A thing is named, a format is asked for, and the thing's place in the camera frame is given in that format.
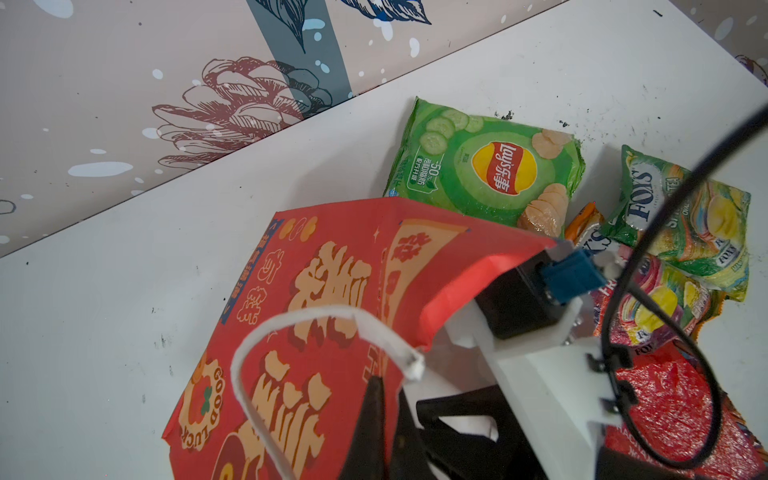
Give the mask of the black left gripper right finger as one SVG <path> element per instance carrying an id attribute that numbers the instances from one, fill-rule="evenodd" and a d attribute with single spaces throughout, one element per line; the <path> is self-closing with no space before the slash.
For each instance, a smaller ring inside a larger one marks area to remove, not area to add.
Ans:
<path id="1" fill-rule="evenodd" d="M 388 466 L 390 480 L 436 480 L 405 395 L 398 395 L 398 419 Z"/>

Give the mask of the green chips bag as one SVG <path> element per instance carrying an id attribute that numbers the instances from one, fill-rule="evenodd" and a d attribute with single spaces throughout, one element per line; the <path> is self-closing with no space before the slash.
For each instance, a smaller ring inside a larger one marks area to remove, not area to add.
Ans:
<path id="1" fill-rule="evenodd" d="M 559 238 L 584 171 L 569 133 L 416 99 L 384 194 Z"/>

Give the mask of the red snack bag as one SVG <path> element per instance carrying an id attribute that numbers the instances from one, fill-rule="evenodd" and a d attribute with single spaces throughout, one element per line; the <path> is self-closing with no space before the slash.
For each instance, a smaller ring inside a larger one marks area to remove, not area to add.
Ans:
<path id="1" fill-rule="evenodd" d="M 634 367 L 617 373 L 629 382 L 638 404 L 632 420 L 651 448 L 670 460 L 696 454 L 707 437 L 712 417 L 709 386 L 698 363 L 671 342 L 635 359 Z M 767 452 L 746 426 L 726 393 L 717 445 L 693 470 L 679 470 L 686 479 L 765 479 Z"/>

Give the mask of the green yellow candy packet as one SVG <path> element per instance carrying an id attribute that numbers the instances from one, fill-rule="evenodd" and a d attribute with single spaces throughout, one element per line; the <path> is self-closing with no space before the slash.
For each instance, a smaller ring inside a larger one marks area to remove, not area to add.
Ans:
<path id="1" fill-rule="evenodd" d="M 634 247 L 691 171 L 628 145 L 621 154 L 619 203 L 601 233 Z M 749 283 L 750 203 L 750 193 L 707 180 L 670 214 L 648 253 L 743 301 Z"/>

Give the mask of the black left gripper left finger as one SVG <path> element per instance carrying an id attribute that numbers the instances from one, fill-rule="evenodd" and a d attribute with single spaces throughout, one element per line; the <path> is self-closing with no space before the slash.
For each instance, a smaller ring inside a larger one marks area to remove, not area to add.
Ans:
<path id="1" fill-rule="evenodd" d="M 339 479 L 386 478 L 385 394 L 381 377 L 372 377 L 363 396 L 354 435 Z"/>

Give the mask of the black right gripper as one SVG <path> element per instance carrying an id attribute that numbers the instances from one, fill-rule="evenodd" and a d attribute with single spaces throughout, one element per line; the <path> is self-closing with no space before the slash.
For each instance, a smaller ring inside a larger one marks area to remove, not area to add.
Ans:
<path id="1" fill-rule="evenodd" d="M 544 479 L 546 474 L 499 386 L 419 400 L 427 458 L 451 479 Z M 461 433 L 445 417 L 488 417 L 498 438 Z"/>

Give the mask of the red paper gift bag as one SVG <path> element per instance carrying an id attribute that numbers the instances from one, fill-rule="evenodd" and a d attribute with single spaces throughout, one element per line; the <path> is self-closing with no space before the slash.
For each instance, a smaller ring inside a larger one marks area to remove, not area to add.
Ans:
<path id="1" fill-rule="evenodd" d="M 370 379 L 392 442 L 404 377 L 382 349 L 445 322 L 554 240 L 403 198 L 277 213 L 164 431 L 177 479 L 275 479 L 246 409 L 299 479 L 335 479 Z"/>

